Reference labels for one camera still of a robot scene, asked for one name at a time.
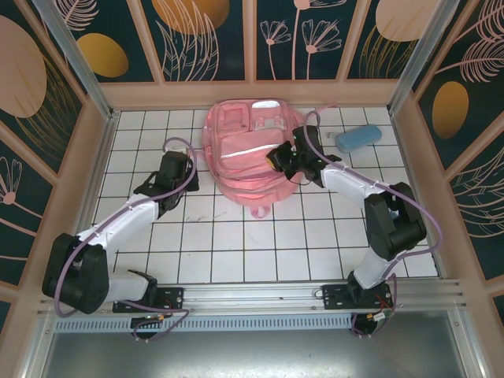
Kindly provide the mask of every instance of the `pink backpack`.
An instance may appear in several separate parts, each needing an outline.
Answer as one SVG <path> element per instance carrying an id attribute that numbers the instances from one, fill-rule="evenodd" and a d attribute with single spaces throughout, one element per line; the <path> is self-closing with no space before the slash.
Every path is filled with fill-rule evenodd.
<path id="1" fill-rule="evenodd" d="M 209 111 L 203 127 L 206 162 L 223 195 L 250 207 L 253 217 L 294 193 L 301 175 L 287 180 L 266 155 L 302 125 L 304 116 L 280 100 L 229 100 Z"/>

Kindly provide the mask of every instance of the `backpack strap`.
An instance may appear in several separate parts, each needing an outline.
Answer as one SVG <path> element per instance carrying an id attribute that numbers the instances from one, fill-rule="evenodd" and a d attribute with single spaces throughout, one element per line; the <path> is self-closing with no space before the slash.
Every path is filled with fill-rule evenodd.
<path id="1" fill-rule="evenodd" d="M 259 206 L 250 209 L 250 215 L 255 219 L 266 218 L 271 211 L 271 206 Z"/>

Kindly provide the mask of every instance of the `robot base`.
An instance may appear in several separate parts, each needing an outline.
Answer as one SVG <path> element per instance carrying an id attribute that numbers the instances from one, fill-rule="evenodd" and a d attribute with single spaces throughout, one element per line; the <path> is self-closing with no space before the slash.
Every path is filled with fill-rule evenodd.
<path id="1" fill-rule="evenodd" d="M 392 307 L 391 289 L 386 283 L 381 283 L 372 289 L 363 290 L 359 301 L 350 295 L 348 283 L 338 285 L 324 285 L 322 298 L 325 309 L 381 309 L 380 298 Z"/>
<path id="2" fill-rule="evenodd" d="M 183 305 L 183 287 L 159 287 L 155 293 L 155 298 L 152 304 L 144 301 L 134 302 L 142 306 L 153 307 L 155 309 L 181 309 Z M 112 311 L 114 313 L 148 313 L 144 309 L 128 306 L 121 302 L 113 304 Z"/>

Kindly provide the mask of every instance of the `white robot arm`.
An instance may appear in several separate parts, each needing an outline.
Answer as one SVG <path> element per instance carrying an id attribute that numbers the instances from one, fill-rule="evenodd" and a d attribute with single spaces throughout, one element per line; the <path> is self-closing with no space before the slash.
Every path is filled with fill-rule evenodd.
<path id="1" fill-rule="evenodd" d="M 313 147 L 324 154 L 317 128 L 306 127 Z M 377 187 L 376 183 L 359 178 L 360 175 L 351 172 L 338 157 L 326 156 L 330 161 L 337 161 L 341 168 L 319 159 L 307 143 L 303 128 L 294 130 L 294 141 L 294 146 L 287 141 L 268 154 L 273 169 L 284 172 L 288 179 L 302 172 L 306 179 L 346 196 L 364 211 L 369 250 L 361 264 L 347 277 L 346 286 L 351 301 L 359 307 L 363 297 L 374 297 L 373 289 L 378 289 L 385 281 L 384 274 L 391 265 L 425 238 L 421 214 L 408 202 Z M 413 198 L 406 183 L 385 184 L 385 187 Z"/>
<path id="2" fill-rule="evenodd" d="M 115 213 L 75 236 L 59 235 L 53 243 L 44 276 L 43 293 L 54 298 L 57 281 L 69 255 L 84 240 L 94 236 L 77 254 L 66 274 L 61 287 L 61 302 L 83 313 L 93 313 L 104 302 L 125 300 L 152 307 L 158 296 L 158 282 L 154 277 L 132 269 L 124 273 L 111 273 L 109 265 L 115 261 L 115 253 L 124 242 L 174 209 L 185 191 L 199 189 L 196 173 L 183 191 L 156 200 L 188 180 L 192 165 L 192 160 L 186 154 L 167 151 L 161 159 L 159 171 L 153 172 L 137 187 L 133 196 Z M 140 205 L 133 206 L 139 201 L 142 201 Z"/>

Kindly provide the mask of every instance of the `wooden trim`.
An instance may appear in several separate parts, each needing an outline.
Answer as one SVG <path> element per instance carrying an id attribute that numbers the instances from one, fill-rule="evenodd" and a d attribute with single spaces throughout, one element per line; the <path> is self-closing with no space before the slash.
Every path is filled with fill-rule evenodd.
<path id="1" fill-rule="evenodd" d="M 282 98 L 293 105 L 336 102 L 341 106 L 384 106 L 395 89 L 396 80 L 353 80 L 351 83 L 267 81 L 264 83 L 170 83 L 163 86 L 104 86 L 110 105 L 118 110 L 175 109 L 211 106 L 230 98 Z"/>
<path id="2" fill-rule="evenodd" d="M 149 66 L 152 63 L 155 65 L 155 68 L 156 68 L 154 71 L 151 69 L 151 71 L 153 71 L 153 74 L 155 72 L 157 72 L 159 74 L 158 78 L 160 79 L 160 81 L 158 84 L 161 85 L 163 83 L 166 83 L 165 76 L 163 75 L 163 69 L 161 67 L 161 63 L 159 63 L 158 52 L 156 51 L 156 45 L 154 45 L 154 40 L 152 39 L 152 34 L 150 33 L 149 23 L 147 22 L 145 12 L 143 11 L 141 0 L 127 0 L 127 1 L 128 1 L 128 4 L 131 3 L 135 7 L 135 11 L 137 12 L 136 17 L 134 17 L 133 20 L 138 18 L 139 23 L 144 26 L 143 32 L 145 32 L 146 34 L 143 35 L 143 37 L 140 39 L 140 42 L 142 43 L 144 51 L 150 51 L 151 54 L 154 54 L 154 56 L 150 56 L 150 57 L 148 57 L 146 55 L 147 61 L 149 62 Z"/>
<path id="3" fill-rule="evenodd" d="M 29 347 L 38 306 L 43 296 L 40 287 L 53 241 L 62 232 L 75 231 L 73 227 L 76 215 L 103 129 L 103 117 L 90 99 L 83 109 L 86 114 L 82 116 L 79 127 L 74 131 L 78 142 L 74 142 L 67 151 L 65 166 L 61 167 L 61 177 L 53 189 L 37 240 L 24 270 L 12 322 L 6 329 L 4 345 L 8 343 L 9 348 L 2 348 L 0 353 L 0 366 L 5 376 L 15 376 L 14 373 L 20 371 L 20 364 Z"/>
<path id="4" fill-rule="evenodd" d="M 425 73 L 424 79 L 421 81 L 417 90 L 414 92 L 414 100 L 418 100 L 425 92 L 425 89 L 427 89 L 427 86 L 430 84 L 432 78 L 434 77 L 435 71 L 437 71 L 441 63 L 443 63 L 444 58 L 448 54 L 448 51 L 450 51 L 451 49 L 453 41 L 455 40 L 455 38 L 457 38 L 465 23 L 471 17 L 471 14 L 473 13 L 474 8 L 476 8 L 476 6 L 478 5 L 478 2 L 479 0 L 469 0 L 464 10 L 462 10 L 460 16 L 458 17 L 458 20 L 455 22 L 450 33 L 448 34 L 447 39 L 444 41 L 443 46 L 441 47 L 441 49 L 439 49 L 439 52 L 432 61 L 430 68 Z"/>
<path id="5" fill-rule="evenodd" d="M 256 79 L 258 61 L 258 2 L 257 0 L 242 1 L 243 14 L 243 69 L 245 81 L 253 83 Z"/>
<path id="6" fill-rule="evenodd" d="M 67 171 L 69 169 L 75 169 L 76 167 L 73 166 L 71 168 L 67 168 L 69 163 L 69 160 L 71 160 L 71 154 L 69 153 L 70 151 L 74 151 L 76 149 L 76 146 L 84 143 L 87 145 L 91 145 L 90 139 L 96 139 L 95 135 L 90 135 L 90 133 L 82 133 L 78 132 L 81 128 L 90 128 L 91 125 L 93 124 L 94 127 L 102 127 L 105 123 L 105 118 L 103 116 L 97 117 L 94 112 L 90 111 L 90 109 L 94 108 L 95 104 L 93 101 L 90 99 L 87 103 L 85 103 L 80 110 L 79 116 L 77 117 L 77 121 L 75 124 L 75 127 L 73 129 L 72 137 L 69 140 L 69 144 L 66 147 L 66 153 L 65 156 L 63 157 L 63 160 L 61 161 L 60 169 L 57 174 L 57 178 L 60 179 L 63 177 L 63 175 L 68 174 Z"/>
<path id="7" fill-rule="evenodd" d="M 478 136 L 469 147 L 462 152 L 457 159 L 447 168 L 445 177 L 450 182 L 467 164 L 504 131 L 504 112 L 495 118 L 495 120 Z"/>
<path id="8" fill-rule="evenodd" d="M 56 184 L 57 174 L 53 171 L 53 169 L 1 121 L 0 139 L 51 185 Z"/>
<path id="9" fill-rule="evenodd" d="M 25 0 L 14 0 L 17 4 L 17 7 L 23 13 L 24 18 L 30 24 L 33 32 L 40 39 L 40 42 L 44 45 L 50 57 L 56 63 L 56 66 L 60 69 L 63 76 L 69 82 L 70 87 L 75 92 L 77 98 L 79 98 L 81 103 L 86 102 L 86 94 L 84 94 L 82 88 L 80 87 L 77 79 L 74 77 L 72 71 L 70 71 L 69 67 L 65 64 L 63 57 L 60 55 L 59 51 L 54 47 L 53 42 L 49 38 L 49 36 L 44 31 L 44 28 L 39 22 L 37 16 L 32 12 L 30 6 L 25 2 Z"/>
<path id="10" fill-rule="evenodd" d="M 455 204 L 451 189 L 444 179 L 439 157 L 417 103 L 410 95 L 395 118 L 396 127 L 413 175 L 418 197 L 441 225 L 445 242 L 437 254 L 447 271 L 446 278 L 460 280 L 467 310 L 490 366 L 490 376 L 504 371 L 502 345 L 504 332 L 487 296 L 477 257 L 468 241 L 465 226 Z"/>
<path id="11" fill-rule="evenodd" d="M 133 23 L 135 24 L 136 33 L 139 36 L 140 44 L 143 48 L 143 53 L 147 59 L 147 64 L 150 68 L 150 73 L 155 84 L 163 84 L 163 73 L 159 64 L 158 53 L 154 46 L 154 42 L 150 35 L 149 24 L 143 12 L 142 4 L 139 0 L 126 0 L 130 13 L 132 14 Z"/>
<path id="12" fill-rule="evenodd" d="M 341 56 L 338 72 L 336 73 L 336 82 L 347 80 L 348 72 L 354 61 L 355 51 L 359 41 L 361 40 L 362 29 L 364 28 L 365 19 L 368 16 L 371 0 L 358 0 L 352 17 L 352 23 L 346 38 L 345 48 Z"/>

